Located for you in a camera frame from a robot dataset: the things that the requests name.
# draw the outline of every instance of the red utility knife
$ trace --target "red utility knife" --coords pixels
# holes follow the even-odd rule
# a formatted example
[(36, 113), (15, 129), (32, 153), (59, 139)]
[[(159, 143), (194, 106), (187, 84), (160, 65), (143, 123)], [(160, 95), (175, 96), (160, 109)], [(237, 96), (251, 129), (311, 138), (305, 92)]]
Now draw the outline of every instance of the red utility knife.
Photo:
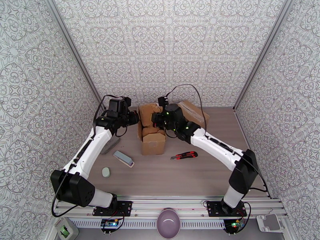
[(184, 158), (194, 158), (197, 157), (198, 153), (195, 151), (188, 151), (188, 152), (184, 152), (182, 154), (178, 154), (175, 156), (171, 157), (171, 160), (180, 160), (180, 159), (184, 159)]

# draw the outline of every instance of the mounting plate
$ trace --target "mounting plate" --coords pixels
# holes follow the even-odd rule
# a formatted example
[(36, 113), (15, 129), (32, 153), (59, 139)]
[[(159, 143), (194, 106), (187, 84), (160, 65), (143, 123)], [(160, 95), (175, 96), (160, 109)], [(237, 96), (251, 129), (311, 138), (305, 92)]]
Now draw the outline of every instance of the mounting plate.
[(207, 210), (209, 217), (242, 217), (247, 216), (246, 208), (243, 204), (239, 204), (231, 214), (226, 214), (222, 210), (221, 201), (207, 201)]
[[(117, 212), (114, 216), (123, 216), (122, 211), (124, 211), (124, 216), (130, 216), (132, 209), (132, 201), (118, 201), (117, 204)], [(112, 216), (114, 214), (114, 210), (103, 207), (95, 207), (93, 209), (93, 216)]]

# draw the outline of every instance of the purple bowl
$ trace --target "purple bowl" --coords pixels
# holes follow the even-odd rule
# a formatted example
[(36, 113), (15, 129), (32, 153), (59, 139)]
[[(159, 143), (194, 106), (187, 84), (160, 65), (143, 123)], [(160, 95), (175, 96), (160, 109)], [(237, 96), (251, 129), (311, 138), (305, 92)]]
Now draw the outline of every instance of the purple bowl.
[(157, 219), (157, 231), (164, 239), (173, 239), (180, 231), (180, 218), (171, 209), (163, 210)]

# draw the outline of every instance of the ornate patterned wall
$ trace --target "ornate patterned wall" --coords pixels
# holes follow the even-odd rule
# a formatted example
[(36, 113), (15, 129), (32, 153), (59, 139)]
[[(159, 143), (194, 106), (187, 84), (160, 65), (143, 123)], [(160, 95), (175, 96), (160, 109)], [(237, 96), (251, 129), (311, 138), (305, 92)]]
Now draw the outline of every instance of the ornate patterned wall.
[(320, 239), (320, 0), (296, 0), (237, 114), (299, 239)]
[(55, 1), (101, 95), (232, 106), (284, 0)]
[(43, 0), (0, 0), (0, 238), (42, 239), (97, 106)]

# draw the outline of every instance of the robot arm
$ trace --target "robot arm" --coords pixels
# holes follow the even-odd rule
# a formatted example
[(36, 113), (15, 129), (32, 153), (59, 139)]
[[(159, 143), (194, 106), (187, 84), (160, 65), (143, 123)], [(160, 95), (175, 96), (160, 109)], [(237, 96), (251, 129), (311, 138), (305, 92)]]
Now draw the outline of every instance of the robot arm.
[(82, 207), (116, 204), (116, 195), (96, 189), (87, 179), (100, 151), (117, 130), (138, 123), (139, 115), (129, 111), (130, 105), (128, 97), (111, 99), (108, 110), (94, 119), (94, 127), (77, 154), (63, 170), (54, 170), (50, 179), (57, 199)]
[(177, 104), (168, 104), (166, 97), (160, 97), (158, 101), (163, 111), (152, 115), (154, 126), (173, 130), (180, 140), (205, 150), (232, 171), (228, 191), (222, 199), (224, 212), (232, 212), (241, 204), (242, 197), (249, 191), (258, 174), (255, 170), (257, 163), (254, 152), (243, 152), (229, 146), (207, 133), (198, 124), (188, 122), (181, 108)]

